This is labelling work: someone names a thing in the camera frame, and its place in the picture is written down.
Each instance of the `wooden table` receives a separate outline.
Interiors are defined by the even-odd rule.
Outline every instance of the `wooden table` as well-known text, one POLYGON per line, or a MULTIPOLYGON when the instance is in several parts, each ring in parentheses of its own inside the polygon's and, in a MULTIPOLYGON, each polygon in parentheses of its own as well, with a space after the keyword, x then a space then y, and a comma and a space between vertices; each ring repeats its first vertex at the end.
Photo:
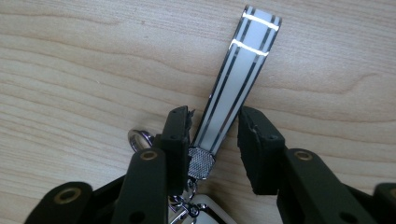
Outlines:
MULTIPOLYGON (((396 2, 2 1, 0 223, 21 223, 50 189, 123 175, 131 128, 168 111, 199 119, 245 4, 283 18, 246 105, 288 147, 318 153, 371 193, 396 182, 396 2)), ((238 223, 280 223, 250 190, 236 123, 200 192, 238 223)))

